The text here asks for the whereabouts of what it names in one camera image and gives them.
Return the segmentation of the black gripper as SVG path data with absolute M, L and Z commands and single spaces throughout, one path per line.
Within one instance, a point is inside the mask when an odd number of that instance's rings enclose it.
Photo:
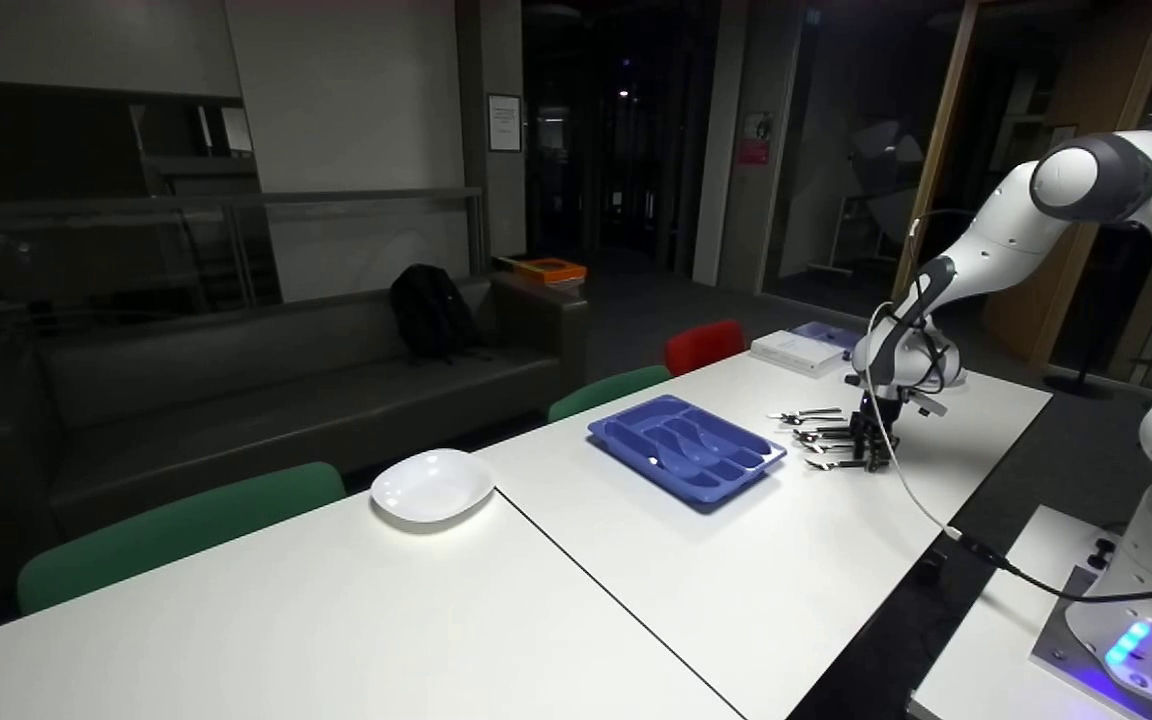
M 867 471 L 879 471 L 892 462 L 892 426 L 900 420 L 900 405 L 874 395 L 873 387 L 861 392 L 861 408 L 851 413 L 851 462 Z

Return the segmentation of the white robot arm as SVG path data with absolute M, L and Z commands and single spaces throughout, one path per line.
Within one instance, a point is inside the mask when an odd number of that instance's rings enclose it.
M 851 349 L 851 382 L 864 387 L 847 420 L 851 463 L 884 469 L 900 408 L 956 385 L 959 349 L 934 312 L 1025 286 L 1071 224 L 1134 224 L 1152 241 L 1152 129 L 1075 136 L 1017 166 L 900 299 L 873 312 Z M 1139 448 L 1152 462 L 1152 408 Z

